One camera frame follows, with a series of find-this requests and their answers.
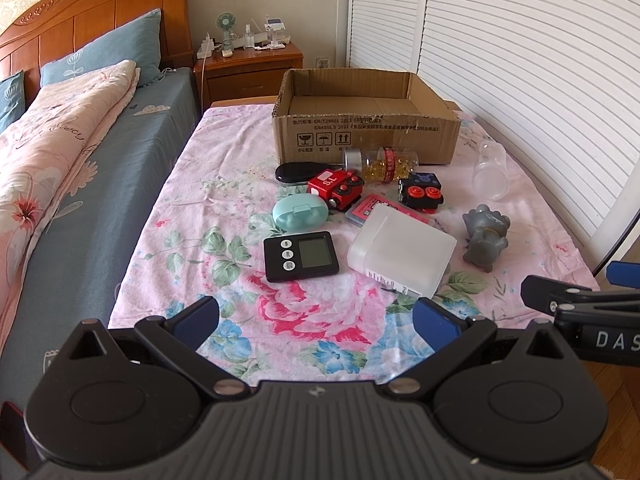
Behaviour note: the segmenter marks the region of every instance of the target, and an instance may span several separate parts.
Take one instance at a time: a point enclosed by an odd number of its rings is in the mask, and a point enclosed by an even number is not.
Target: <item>blue bedsheet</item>
[[[139,88],[89,157],[29,261],[0,358],[0,400],[24,408],[44,363],[87,317],[105,326],[145,221],[200,111],[188,69]],[[0,449],[0,478],[24,475]]]

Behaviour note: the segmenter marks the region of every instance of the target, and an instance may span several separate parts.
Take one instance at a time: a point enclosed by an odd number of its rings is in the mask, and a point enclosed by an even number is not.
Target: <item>electrical outlet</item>
[[[329,68],[329,58],[316,57],[316,68]]]

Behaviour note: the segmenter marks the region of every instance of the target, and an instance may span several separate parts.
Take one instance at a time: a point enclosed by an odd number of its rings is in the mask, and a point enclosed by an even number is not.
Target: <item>screw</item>
[[[389,389],[398,395],[414,394],[420,390],[420,383],[411,377],[398,377],[389,383]]]
[[[213,385],[213,391],[224,396],[241,394],[244,392],[244,383],[238,379],[220,379]]]
[[[308,392],[317,399],[318,397],[323,396],[326,393],[326,390],[322,386],[314,386],[313,388],[309,388]]]

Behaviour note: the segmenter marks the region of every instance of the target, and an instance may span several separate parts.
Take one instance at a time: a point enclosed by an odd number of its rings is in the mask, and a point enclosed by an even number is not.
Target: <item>pillow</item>
[[[91,43],[40,69],[40,86],[115,65],[125,59],[140,68],[138,86],[160,79],[160,9],[110,30]]]
[[[24,113],[24,71],[0,81],[0,133]]]

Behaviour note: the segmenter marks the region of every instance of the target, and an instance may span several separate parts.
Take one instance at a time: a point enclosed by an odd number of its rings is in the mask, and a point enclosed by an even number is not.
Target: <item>wooden nightstand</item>
[[[193,71],[202,92],[202,61]],[[278,50],[245,50],[236,48],[231,57],[220,51],[208,57],[204,65],[202,110],[213,101],[277,95],[282,76],[289,68],[302,68],[302,52],[293,43]]]

